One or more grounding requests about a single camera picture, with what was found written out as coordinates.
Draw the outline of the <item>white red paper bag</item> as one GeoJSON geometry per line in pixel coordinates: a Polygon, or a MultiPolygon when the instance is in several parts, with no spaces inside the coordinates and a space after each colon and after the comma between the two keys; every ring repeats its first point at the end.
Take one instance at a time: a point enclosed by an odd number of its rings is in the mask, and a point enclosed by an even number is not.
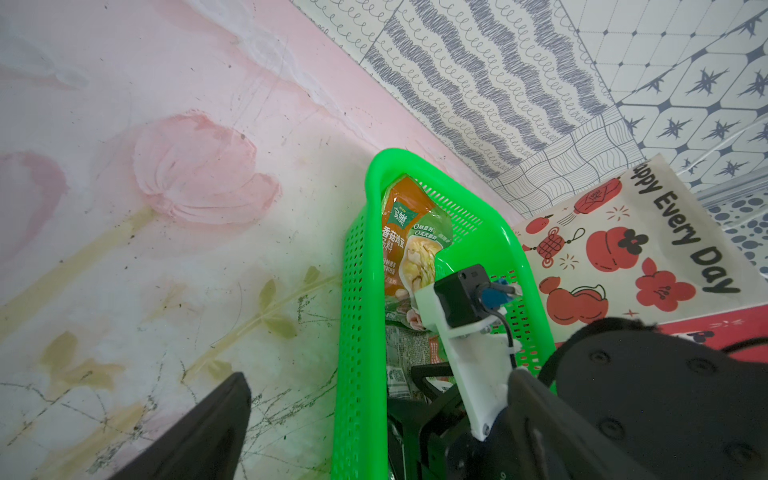
{"type": "Polygon", "coordinates": [[[514,227],[556,344],[597,320],[720,349],[767,334],[767,284],[662,158],[514,227]]]}

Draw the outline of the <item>orange mushroom soup packet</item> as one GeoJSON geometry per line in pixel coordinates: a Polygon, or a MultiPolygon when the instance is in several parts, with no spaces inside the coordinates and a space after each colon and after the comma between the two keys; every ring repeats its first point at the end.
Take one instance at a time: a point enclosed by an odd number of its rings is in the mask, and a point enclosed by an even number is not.
{"type": "Polygon", "coordinates": [[[437,254],[453,243],[450,215],[409,176],[390,185],[382,205],[385,320],[425,329],[415,298],[437,275],[437,254]]]}

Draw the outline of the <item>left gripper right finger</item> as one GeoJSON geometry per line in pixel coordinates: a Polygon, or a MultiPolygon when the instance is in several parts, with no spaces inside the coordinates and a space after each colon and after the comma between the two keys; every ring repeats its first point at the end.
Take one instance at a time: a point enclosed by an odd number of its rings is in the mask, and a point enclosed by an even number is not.
{"type": "Polygon", "coordinates": [[[509,376],[506,421],[523,479],[551,479],[547,462],[553,458],[570,479],[655,477],[524,369],[509,376]]]}

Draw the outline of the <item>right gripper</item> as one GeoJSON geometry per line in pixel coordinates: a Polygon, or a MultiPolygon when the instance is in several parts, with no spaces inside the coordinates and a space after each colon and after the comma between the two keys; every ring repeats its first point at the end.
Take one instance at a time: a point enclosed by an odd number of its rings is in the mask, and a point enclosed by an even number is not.
{"type": "MultiPolygon", "coordinates": [[[[608,318],[529,373],[653,479],[763,479],[767,366],[739,353],[766,342],[711,349],[608,318]]],[[[466,479],[523,479],[507,409],[508,392],[489,436],[474,441],[466,479]]]]}

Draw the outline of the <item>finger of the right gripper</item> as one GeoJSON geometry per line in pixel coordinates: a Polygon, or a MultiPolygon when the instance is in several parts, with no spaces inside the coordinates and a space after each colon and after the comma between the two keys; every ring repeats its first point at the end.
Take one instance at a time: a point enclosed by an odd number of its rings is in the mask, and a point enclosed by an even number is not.
{"type": "Polygon", "coordinates": [[[444,393],[448,393],[455,398],[460,397],[456,384],[450,383],[449,389],[440,390],[429,382],[430,378],[454,378],[453,370],[448,362],[412,366],[410,376],[417,390],[423,394],[428,402],[434,402],[444,393]]]}
{"type": "Polygon", "coordinates": [[[388,460],[394,479],[466,479],[474,437],[458,395],[430,403],[387,402],[388,460]]]}

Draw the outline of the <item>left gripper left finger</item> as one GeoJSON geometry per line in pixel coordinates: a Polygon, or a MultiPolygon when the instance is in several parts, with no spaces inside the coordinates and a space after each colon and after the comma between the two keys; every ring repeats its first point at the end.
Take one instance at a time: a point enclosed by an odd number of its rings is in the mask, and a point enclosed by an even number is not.
{"type": "Polygon", "coordinates": [[[251,406],[243,373],[227,377],[115,479],[232,479],[251,406]]]}

